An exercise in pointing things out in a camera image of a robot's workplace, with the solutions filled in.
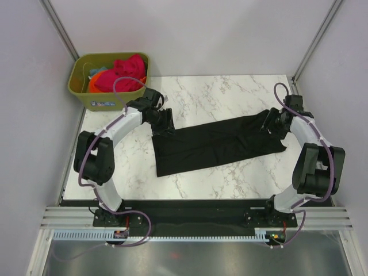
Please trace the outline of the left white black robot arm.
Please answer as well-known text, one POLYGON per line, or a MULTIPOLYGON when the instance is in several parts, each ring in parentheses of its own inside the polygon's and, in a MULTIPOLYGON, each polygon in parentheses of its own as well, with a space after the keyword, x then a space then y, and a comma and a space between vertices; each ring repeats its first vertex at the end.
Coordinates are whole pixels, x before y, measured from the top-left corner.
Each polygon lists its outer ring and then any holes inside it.
POLYGON ((153 136, 175 133, 171 108, 163 109, 165 96, 146 88, 142 97, 129 101, 122 113, 95 132, 78 135, 73 168, 78 184, 91 187, 99 206, 107 210, 106 219, 114 226, 122 225, 126 212, 121 209, 122 198, 113 182, 115 170, 114 148, 135 128, 150 124, 153 136))

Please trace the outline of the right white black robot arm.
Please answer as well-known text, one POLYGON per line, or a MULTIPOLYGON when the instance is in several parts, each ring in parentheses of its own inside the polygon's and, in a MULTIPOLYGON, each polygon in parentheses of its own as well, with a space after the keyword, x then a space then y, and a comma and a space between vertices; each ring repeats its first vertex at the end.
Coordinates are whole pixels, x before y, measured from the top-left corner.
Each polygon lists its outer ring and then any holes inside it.
POLYGON ((333 146, 318 130, 313 115, 303 108, 300 95, 287 95, 283 108, 271 108, 261 130, 282 140, 288 133, 297 138, 301 152, 292 173, 292 184, 266 201, 263 219, 277 226, 294 208, 308 201, 324 202, 339 188, 345 150, 333 146))

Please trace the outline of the black t shirt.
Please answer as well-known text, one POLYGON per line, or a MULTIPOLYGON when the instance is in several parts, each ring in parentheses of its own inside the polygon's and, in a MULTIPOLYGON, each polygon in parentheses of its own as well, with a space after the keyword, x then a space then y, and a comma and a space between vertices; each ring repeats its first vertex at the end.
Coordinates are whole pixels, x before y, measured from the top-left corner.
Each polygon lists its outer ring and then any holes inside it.
POLYGON ((268 110, 177 129, 173 135, 155 135, 152 143, 156 176, 222 166, 286 150, 280 139, 261 126, 268 110))

